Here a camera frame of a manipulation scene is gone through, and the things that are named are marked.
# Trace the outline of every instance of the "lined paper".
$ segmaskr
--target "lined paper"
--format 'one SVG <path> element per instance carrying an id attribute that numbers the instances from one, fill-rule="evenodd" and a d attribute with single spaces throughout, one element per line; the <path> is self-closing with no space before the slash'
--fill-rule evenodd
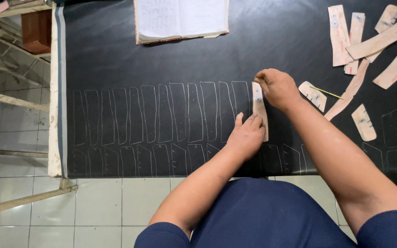
<path id="1" fill-rule="evenodd" d="M 180 0 L 181 35 L 226 31 L 224 0 Z"/>
<path id="2" fill-rule="evenodd" d="M 179 0 L 138 0 L 139 32 L 146 37 L 181 35 Z"/>

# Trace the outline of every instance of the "white tile floor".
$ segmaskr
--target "white tile floor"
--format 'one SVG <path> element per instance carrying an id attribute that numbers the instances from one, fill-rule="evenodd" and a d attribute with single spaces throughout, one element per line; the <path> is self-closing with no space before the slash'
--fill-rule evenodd
<path id="1" fill-rule="evenodd" d="M 20 69 L 31 63 L 18 52 Z M 6 76 L 0 92 L 46 104 L 49 101 L 47 66 L 31 72 L 41 88 Z M 48 114 L 8 104 L 0 105 L 0 149 L 48 150 Z M 318 176 L 276 177 L 310 194 L 351 235 L 332 191 Z M 162 200 L 182 178 L 77 179 L 76 192 L 0 212 L 0 247 L 13 248 L 128 248 L 145 228 Z M 47 177 L 47 159 L 0 156 L 0 202 L 57 189 L 59 179 Z"/>

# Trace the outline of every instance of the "finger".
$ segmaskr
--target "finger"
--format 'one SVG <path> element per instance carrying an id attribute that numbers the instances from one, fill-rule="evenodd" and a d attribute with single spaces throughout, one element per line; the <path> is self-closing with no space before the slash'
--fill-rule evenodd
<path id="1" fill-rule="evenodd" d="M 244 123 L 250 126 L 256 117 L 257 113 L 253 113 Z"/>
<path id="2" fill-rule="evenodd" d="M 257 116 L 252 122 L 252 126 L 255 128 L 260 128 L 262 123 L 263 123 L 263 117 Z"/>
<path id="3" fill-rule="evenodd" d="M 235 127 L 240 127 L 243 125 L 243 112 L 239 113 L 235 118 Z"/>

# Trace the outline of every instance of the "white chalk drawing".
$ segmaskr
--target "white chalk drawing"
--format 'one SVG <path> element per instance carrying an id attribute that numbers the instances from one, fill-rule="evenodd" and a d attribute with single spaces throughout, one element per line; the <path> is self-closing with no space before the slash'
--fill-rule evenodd
<path id="1" fill-rule="evenodd" d="M 215 120 L 214 119 L 208 120 L 208 118 L 206 117 L 205 95 L 203 94 L 203 86 L 202 86 L 203 83 L 212 83 L 213 86 L 214 86 L 215 106 L 216 106 L 216 108 L 215 108 Z M 208 137 L 208 141 L 213 141 L 213 140 L 217 139 L 217 112 L 218 112 L 218 107 L 217 107 L 217 105 L 218 105 L 218 103 L 217 103 L 217 89 L 215 87 L 215 83 L 214 82 L 200 82 L 200 88 L 201 88 L 201 95 L 203 97 L 203 114 L 205 115 L 205 121 L 206 121 L 206 134 L 207 134 L 207 137 Z M 212 126 L 212 130 L 208 130 L 208 122 Z M 210 139 L 209 132 L 215 132 L 214 133 L 215 134 L 215 138 L 214 139 Z"/>
<path id="2" fill-rule="evenodd" d="M 120 158 L 122 160 L 122 170 L 124 168 L 124 156 L 122 155 L 122 148 L 124 148 L 126 150 L 131 149 L 132 154 L 133 154 L 133 159 L 134 159 L 134 175 L 137 178 L 137 165 L 136 165 L 136 156 L 134 154 L 134 148 L 133 147 L 119 147 Z"/>
<path id="3" fill-rule="evenodd" d="M 143 118 L 144 118 L 144 120 L 145 120 L 145 128 L 146 128 L 146 142 L 147 142 L 147 143 L 151 143 L 151 142 L 153 142 L 154 140 L 156 140 L 156 116 L 157 116 L 157 112 L 154 111 L 154 112 L 155 112 L 155 113 L 154 113 L 154 139 L 150 141 L 150 138 L 148 138 L 148 133 L 149 133 L 149 131 L 148 131 L 148 125 L 147 125 L 147 122 L 146 122 L 145 97 L 143 96 L 143 89 L 142 89 L 142 87 L 152 87 L 152 89 L 153 89 L 153 91 L 154 91 L 154 105 L 155 105 L 156 108 L 157 108 L 156 88 L 155 88 L 154 86 L 152 86 L 152 85 L 142 85 L 142 86 L 140 87 L 140 90 L 141 90 L 141 92 L 142 92 L 142 101 L 143 101 Z"/>
<path id="4" fill-rule="evenodd" d="M 184 99 L 184 101 L 185 101 L 185 104 L 184 104 L 184 106 L 185 106 L 185 112 L 186 112 L 186 95 L 185 95 L 185 87 L 183 86 L 183 84 L 182 83 L 173 83 L 173 82 L 170 82 L 169 83 L 169 91 L 171 92 L 171 97 L 173 98 L 173 115 L 174 115 L 174 121 L 175 121 L 175 124 L 176 124 L 176 134 L 177 134 L 177 141 L 182 141 L 182 140 L 184 140 L 184 139 L 186 139 L 186 113 L 185 113 L 185 119 L 183 120 L 183 123 L 177 123 L 177 119 L 176 119 L 176 111 L 175 111 L 175 107 L 176 107 L 176 105 L 175 105 L 175 103 L 174 103 L 174 95 L 173 95 L 173 90 L 171 89 L 171 85 L 181 85 L 182 86 L 182 89 L 183 89 L 183 99 Z M 180 130 L 180 132 L 184 132 L 184 138 L 183 139 L 179 139 L 179 137 L 181 137 L 181 134 L 179 134 L 179 130 Z"/>
<path id="5" fill-rule="evenodd" d="M 96 128 L 95 128 L 95 130 L 96 130 L 96 142 L 94 142 L 94 140 L 91 140 L 91 136 L 93 136 L 94 134 L 91 133 L 91 127 L 90 127 L 91 115 L 89 114 L 90 110 L 88 108 L 88 97 L 87 97 L 87 92 L 88 91 L 95 91 L 96 92 L 96 99 L 97 99 L 97 122 L 96 122 Z M 90 146 L 94 146 L 99 141 L 98 130 L 99 130 L 99 120 L 101 118 L 101 115 L 100 115 L 100 109 L 101 108 L 100 108 L 100 105 L 99 105 L 99 93 L 97 92 L 97 90 L 85 90 L 84 93 L 85 93 L 85 99 L 86 99 L 85 103 L 87 105 L 87 119 L 88 119 L 87 121 L 88 121 L 88 132 L 90 134 Z"/>
<path id="6" fill-rule="evenodd" d="M 132 131 L 132 120 L 131 120 L 131 110 L 133 109 L 132 108 L 132 101 L 133 101 L 133 99 L 132 99 L 132 97 L 131 97 L 131 89 L 136 89 L 136 94 L 135 94 L 135 96 L 137 96 L 137 103 L 138 103 L 138 105 L 139 105 L 139 113 L 140 113 L 140 118 L 141 118 L 141 123 L 142 123 L 142 138 L 141 138 L 141 140 L 140 141 L 137 141 L 137 142 L 133 142 L 133 143 L 131 143 L 132 141 L 131 141 L 131 138 L 132 138 L 132 134 L 133 134 L 133 131 Z M 130 87 L 130 145 L 132 145 L 132 144 L 138 144 L 138 143 L 141 143 L 141 142 L 143 142 L 143 116 L 142 116 L 142 108 L 141 108 L 141 106 L 140 106 L 140 100 L 139 100 L 139 90 L 136 88 L 136 87 Z"/>
<path id="7" fill-rule="evenodd" d="M 388 137 L 388 134 L 387 134 L 387 131 L 388 131 L 388 130 L 386 130 L 387 127 L 384 127 L 384 126 L 385 126 L 385 125 L 384 125 L 384 123 L 385 123 L 384 120 L 389 120 L 390 117 L 397 119 L 397 110 L 393 110 L 393 111 L 391 111 L 391 112 L 389 112 L 389 113 L 387 113 L 387 114 L 383 114 L 383 115 L 381 116 L 381 121 L 382 121 L 382 123 L 383 123 L 384 144 L 385 144 L 385 146 L 387 146 L 387 147 L 395 148 L 395 147 L 397 147 L 397 144 L 396 144 L 396 145 L 387 144 L 387 140 L 393 141 L 393 140 L 395 140 L 395 139 L 394 139 L 394 137 Z"/>
<path id="8" fill-rule="evenodd" d="M 249 112 L 247 112 L 247 115 L 249 115 L 251 113 L 251 97 L 249 96 L 249 88 L 247 87 L 247 82 L 246 81 L 232 81 L 231 85 L 232 85 L 232 91 L 234 92 L 234 102 L 235 102 L 235 110 L 236 110 L 236 114 L 238 114 L 239 111 L 237 108 L 237 96 L 235 95 L 235 90 L 234 90 L 234 83 L 241 83 L 241 84 L 245 84 L 246 86 L 246 93 L 247 93 L 247 99 L 248 99 L 248 105 L 249 105 Z"/>
<path id="9" fill-rule="evenodd" d="M 85 123 L 85 110 L 84 110 L 84 107 L 82 106 L 82 93 L 80 92 L 80 90 L 74 90 L 73 91 L 73 128 L 74 128 L 74 146 L 80 146 L 80 145 L 83 145 L 83 144 L 85 144 L 86 143 L 86 136 L 87 136 L 87 126 L 86 125 L 84 125 L 84 128 L 85 128 L 85 142 L 84 143 L 80 143 L 80 144 L 76 144 L 76 120 L 75 120 L 75 114 L 74 113 L 76 113 L 76 108 L 75 108 L 75 105 L 76 105 L 76 92 L 78 92 L 79 94 L 78 94 L 78 98 L 80 98 L 81 99 L 81 104 L 80 104 L 80 107 L 82 108 L 82 113 L 83 113 L 83 115 L 84 115 L 84 123 Z"/>
<path id="10" fill-rule="evenodd" d="M 183 162 L 183 161 L 178 161 L 178 162 L 177 162 L 177 161 L 174 161 L 174 155 L 173 155 L 173 153 L 175 153 L 175 151 L 174 151 L 173 146 L 175 146 L 175 147 L 177 147 L 177 148 L 180 148 L 181 150 L 184 151 L 184 156 L 185 156 L 185 171 L 186 171 L 186 176 L 187 176 L 187 175 L 188 175 L 188 169 L 187 169 L 187 164 L 186 164 L 186 150 L 183 149 L 183 148 L 181 148 L 180 146 L 178 146 L 178 145 L 176 145 L 176 144 L 171 143 L 171 158 L 172 158 L 171 164 L 172 164 L 172 167 L 173 167 L 173 177 L 176 177 L 176 175 L 174 174 L 174 168 L 177 168 L 177 166 L 174 166 L 174 163 L 177 165 L 177 163 Z"/>
<path id="11" fill-rule="evenodd" d="M 299 164 L 299 166 L 300 166 L 300 175 L 301 175 L 301 155 L 300 155 L 300 152 L 297 151 L 297 150 L 295 150 L 295 149 L 293 149 L 292 147 L 290 147 L 290 146 L 288 146 L 288 145 L 286 145 L 286 144 L 283 144 L 283 160 L 284 160 L 284 164 L 285 164 L 285 165 L 284 165 L 284 170 L 287 169 L 287 168 L 286 168 L 286 165 L 289 165 L 289 163 L 286 163 L 286 154 L 287 154 L 287 152 L 285 151 L 284 146 L 286 146 L 286 147 L 288 147 L 288 148 L 290 148 L 290 149 L 292 149 L 292 150 L 294 150 L 295 152 L 298 153 L 298 164 Z"/>
<path id="12" fill-rule="evenodd" d="M 226 141 L 223 141 L 223 123 L 222 123 L 222 121 L 221 121 L 221 88 L 220 88 L 220 83 L 224 83 L 225 85 L 226 85 L 226 90 L 227 90 L 227 92 L 228 92 L 228 99 L 229 99 L 229 104 L 231 105 L 231 108 L 232 108 L 232 115 L 233 115 L 233 117 L 234 117 L 234 123 L 235 123 L 235 115 L 234 115 L 234 107 L 232 107 L 232 102 L 231 102 L 231 97 L 229 96 L 229 87 L 228 87 L 228 84 L 227 83 L 225 83 L 225 82 L 220 82 L 220 81 L 218 81 L 218 97 L 219 97 L 219 100 L 220 100 L 220 105 L 218 105 L 218 110 L 219 110 L 219 113 L 220 113 L 220 141 L 222 142 L 222 143 L 226 143 L 227 142 L 227 140 Z"/>
<path id="13" fill-rule="evenodd" d="M 214 147 L 212 144 L 206 144 L 208 161 L 209 161 L 213 156 L 215 156 L 215 155 L 212 155 L 212 152 L 209 151 L 209 148 L 210 148 L 210 147 L 213 148 L 213 149 L 216 149 L 217 151 L 220 151 L 220 149 Z"/>
<path id="14" fill-rule="evenodd" d="M 200 109 L 200 122 L 201 122 L 201 138 L 200 139 L 196 139 L 196 140 L 191 140 L 191 116 L 190 116 L 190 105 L 191 105 L 191 99 L 193 101 L 197 101 L 197 105 L 198 108 Z M 197 141 L 201 141 L 203 140 L 203 112 L 201 111 L 201 106 L 199 103 L 199 93 L 197 90 L 197 85 L 195 83 L 188 83 L 188 124 L 189 124 L 189 137 L 188 137 L 188 142 L 192 143 L 192 142 L 197 142 Z"/>
<path id="15" fill-rule="evenodd" d="M 371 148 L 379 151 L 379 154 L 381 157 L 381 168 L 379 168 L 378 165 L 374 161 L 372 161 L 372 162 L 375 164 L 376 167 L 378 167 L 378 169 L 380 169 L 381 171 L 384 171 L 383 152 L 381 150 L 379 150 L 378 148 L 373 147 L 373 146 L 363 142 L 363 151 L 367 155 L 367 157 L 370 158 L 370 160 L 371 160 L 371 156 L 369 156 L 369 154 L 370 154 Z"/>
<path id="16" fill-rule="evenodd" d="M 116 154 L 116 158 L 108 158 L 110 155 L 109 154 L 111 154 L 111 153 L 114 153 L 114 154 Z M 112 149 L 109 149 L 108 147 L 105 147 L 105 173 L 107 174 L 107 176 L 110 174 L 110 173 L 113 173 L 113 172 L 108 172 L 109 171 L 109 169 L 108 169 L 108 167 L 110 166 L 108 163 L 107 163 L 107 161 L 108 160 L 110 160 L 110 159 L 112 159 L 112 160 L 116 160 L 116 164 L 117 164 L 117 176 L 119 176 L 120 175 L 120 172 L 119 172 L 119 154 L 117 153 L 117 152 L 115 152 L 115 151 L 113 151 Z"/>
<path id="17" fill-rule="evenodd" d="M 165 92 L 166 92 L 166 101 L 168 102 L 168 107 L 169 107 L 169 112 L 170 112 L 170 115 L 169 115 L 169 118 L 171 118 L 171 139 L 169 139 L 169 140 L 160 140 L 160 136 L 161 136 L 161 133 L 162 133 L 162 130 L 160 129 L 160 105 L 161 105 L 161 102 L 160 102 L 160 86 L 162 86 L 162 88 L 163 87 L 165 87 Z M 173 112 L 172 112 L 172 110 L 171 110 L 171 105 L 169 104 L 169 99 L 168 99 L 168 87 L 166 87 L 166 85 L 163 85 L 163 84 L 159 84 L 159 105 L 158 105 L 158 112 L 159 112 L 159 143 L 163 143 L 163 142 L 167 142 L 167 141 L 172 141 L 173 140 Z"/>
<path id="18" fill-rule="evenodd" d="M 117 109 L 118 108 L 120 108 L 120 106 L 118 105 L 118 103 L 116 103 L 116 96 L 115 96 L 115 94 L 114 94 L 114 90 L 124 90 L 124 92 L 125 92 L 125 105 L 126 105 L 126 107 L 127 107 L 127 109 L 125 110 L 126 111 L 126 120 L 125 120 L 125 140 L 121 140 L 121 136 L 122 135 L 120 135 L 120 133 L 121 133 L 121 128 L 119 128 L 119 121 L 118 121 L 118 118 L 117 118 Z M 116 116 L 116 127 L 117 127 L 117 136 L 118 136 L 118 140 L 119 140 L 119 145 L 122 145 L 122 144 L 124 144 L 124 143 L 126 143 L 127 142 L 127 139 L 128 139 L 128 137 L 127 137 L 127 123 L 128 123 L 128 98 L 127 98 L 127 89 L 125 89 L 125 88 L 113 88 L 113 100 L 114 100 L 114 114 L 115 114 L 115 116 Z"/>
<path id="19" fill-rule="evenodd" d="M 386 161 L 387 161 L 387 166 L 389 167 L 389 171 L 393 169 L 393 168 L 391 168 L 392 166 L 390 166 L 390 164 L 391 164 L 389 161 L 390 154 L 396 154 L 396 153 L 397 153 L 397 150 L 389 150 L 386 153 Z"/>
<path id="20" fill-rule="evenodd" d="M 102 89 L 102 91 L 101 91 L 101 100 L 102 100 L 102 107 L 101 107 L 101 127 L 102 127 L 102 135 L 101 135 L 101 146 L 106 146 L 106 145 L 110 145 L 110 144 L 114 144 L 114 119 L 112 119 L 112 121 L 113 121 L 113 142 L 111 142 L 111 143 L 107 143 L 107 144 L 104 144 L 104 142 L 103 142 L 103 140 L 104 140 L 104 120 L 103 120 L 103 115 L 102 115 L 102 113 L 104 112 L 104 92 L 108 92 L 108 100 L 109 100 L 109 102 L 110 102 L 110 109 L 108 110 L 105 110 L 105 111 L 109 111 L 109 112 L 111 112 L 111 118 L 113 118 L 113 108 L 111 107 L 111 97 L 110 97 L 110 91 L 109 90 L 104 90 L 104 89 Z"/>
<path id="21" fill-rule="evenodd" d="M 139 148 L 147 150 L 150 153 L 150 155 L 148 157 L 147 156 L 142 156 L 142 155 L 139 156 L 142 153 L 142 152 L 139 151 Z M 140 177 L 140 169 L 142 169 L 142 167 L 140 166 L 142 164 L 140 162 L 141 158 L 146 158 L 146 159 L 150 158 L 151 177 L 154 177 L 154 175 L 153 175 L 153 165 L 152 165 L 153 162 L 152 162 L 152 159 L 151 159 L 151 151 L 146 149 L 146 148 L 144 148 L 141 145 L 137 145 L 137 172 L 138 172 L 139 177 Z"/>

